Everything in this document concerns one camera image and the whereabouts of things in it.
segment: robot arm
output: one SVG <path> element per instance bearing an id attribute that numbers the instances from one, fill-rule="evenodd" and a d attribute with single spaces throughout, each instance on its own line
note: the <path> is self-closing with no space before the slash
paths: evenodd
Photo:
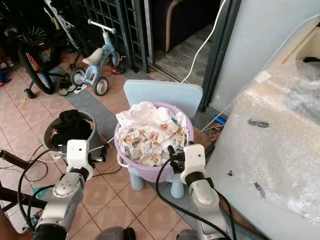
<path id="1" fill-rule="evenodd" d="M 193 207 L 197 215 L 214 223 L 225 233 L 227 224 L 219 209 L 219 196 L 213 189 L 210 178 L 205 170 L 205 148 L 200 144 L 184 147 L 184 170 L 181 181 L 188 186 Z M 221 239 L 224 236 L 209 225 L 197 220 L 199 240 Z"/>
<path id="2" fill-rule="evenodd" d="M 93 176 L 94 164 L 86 140 L 69 140 L 67 173 L 56 184 L 33 234 L 33 240 L 64 240 L 71 228 L 85 182 Z"/>

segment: purple laundry basket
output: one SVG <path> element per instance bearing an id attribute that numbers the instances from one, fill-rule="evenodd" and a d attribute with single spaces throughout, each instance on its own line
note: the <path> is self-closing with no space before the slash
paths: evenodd
<path id="1" fill-rule="evenodd" d="M 160 101 L 154 101 L 152 103 L 157 108 L 160 108 L 160 107 L 168 108 L 174 114 L 176 114 L 178 112 L 184 113 L 179 108 L 177 108 L 176 106 L 173 106 L 169 103 L 160 102 Z M 191 123 L 190 119 L 188 118 L 188 116 L 186 114 L 184 114 L 184 115 L 186 116 L 186 125 L 187 125 L 187 128 L 189 129 L 189 141 L 193 141 L 194 140 L 194 128 L 193 128 L 192 123 Z M 143 179 L 145 179 L 149 182 L 155 183 L 157 176 L 158 176 L 158 173 L 161 169 L 161 166 L 143 166 L 143 165 L 140 165 L 134 161 L 131 161 L 129 158 L 127 158 L 126 155 L 124 155 L 124 153 L 121 151 L 119 143 L 118 143 L 118 139 L 116 137 L 116 133 L 118 132 L 120 127 L 121 127 L 121 125 L 118 123 L 115 127 L 115 130 L 114 130 L 114 145 L 115 145 L 117 152 L 120 154 L 123 161 L 126 162 L 128 167 L 135 168 L 139 172 L 140 176 Z M 165 182 L 166 180 L 172 178 L 173 176 L 174 176 L 173 168 L 170 165 L 167 165 L 163 169 L 163 172 L 161 174 L 159 182 Z"/>

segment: chair backrest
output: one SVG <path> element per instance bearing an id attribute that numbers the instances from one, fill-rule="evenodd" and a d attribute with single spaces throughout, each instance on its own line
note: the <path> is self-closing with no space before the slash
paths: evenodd
<path id="1" fill-rule="evenodd" d="M 158 80 L 127 80 L 123 89 L 130 106 L 143 101 L 164 102 L 177 106 L 189 118 L 196 114 L 203 95 L 199 85 Z"/>

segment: blue tricycle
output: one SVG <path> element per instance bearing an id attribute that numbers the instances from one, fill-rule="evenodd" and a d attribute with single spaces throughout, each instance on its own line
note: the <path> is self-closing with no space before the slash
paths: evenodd
<path id="1" fill-rule="evenodd" d="M 116 34 L 116 29 L 109 28 L 90 19 L 88 20 L 88 23 L 102 28 L 104 45 L 96 49 L 89 57 L 82 60 L 82 62 L 89 65 L 86 71 L 81 67 L 75 67 L 73 69 L 71 80 L 77 86 L 81 86 L 82 84 L 91 84 L 93 92 L 98 96 L 103 96 L 108 90 L 109 82 L 105 77 L 100 75 L 101 67 L 109 55 L 112 56 L 113 66 L 118 66 L 120 62 L 119 53 L 113 46 L 107 32 L 109 31 Z"/>

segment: gray bucket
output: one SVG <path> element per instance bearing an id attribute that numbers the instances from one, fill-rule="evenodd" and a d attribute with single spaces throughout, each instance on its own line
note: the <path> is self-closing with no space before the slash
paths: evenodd
<path id="1" fill-rule="evenodd" d="M 83 119 L 91 122 L 90 125 L 91 125 L 91 129 L 92 129 L 92 133 L 89 136 L 89 138 L 87 139 L 89 141 L 89 149 L 94 149 L 94 148 L 100 147 L 102 145 L 102 142 L 101 142 L 99 134 L 97 132 L 97 124 L 96 124 L 95 119 L 89 113 L 84 112 L 84 111 L 79 111 L 79 115 Z M 51 143 L 51 136 L 54 131 L 52 126 L 55 124 L 59 124 L 59 123 L 61 123 L 61 120 L 59 117 L 57 117 L 52 122 L 50 122 L 50 124 L 46 128 L 44 135 L 43 135 L 43 139 L 42 139 L 43 147 L 45 149 L 54 148 L 54 146 Z M 93 157 L 100 157 L 100 152 L 101 152 L 101 149 L 97 149 L 97 150 L 94 150 L 90 153 Z M 59 154 L 54 153 L 53 151 L 50 151 L 49 154 L 54 159 L 56 159 L 60 156 Z"/>

